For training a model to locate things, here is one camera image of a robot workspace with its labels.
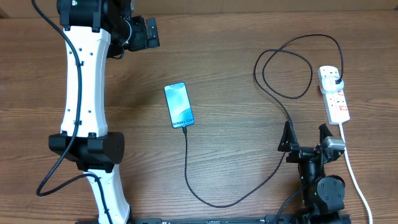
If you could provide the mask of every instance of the white power cord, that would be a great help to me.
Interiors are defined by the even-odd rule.
[[[339,123],[338,127],[340,128],[340,134],[341,134],[341,138],[343,139],[343,141],[345,142],[346,139],[344,137],[344,131],[343,131],[343,124]],[[349,158],[348,158],[348,152],[347,152],[347,147],[344,148],[345,152],[344,152],[344,156],[346,158],[346,163],[347,163],[347,167],[348,167],[348,171],[349,174],[351,175],[351,178],[354,182],[354,186],[356,191],[358,192],[359,196],[361,197],[363,204],[366,207],[366,211],[368,212],[368,216],[369,216],[369,224],[373,224],[373,217],[372,217],[372,211],[371,208],[368,205],[368,202],[366,201],[364,195],[362,194],[361,189],[359,189],[358,183],[356,182],[355,176],[354,176],[354,172],[353,169],[351,168],[351,164],[349,163]]]

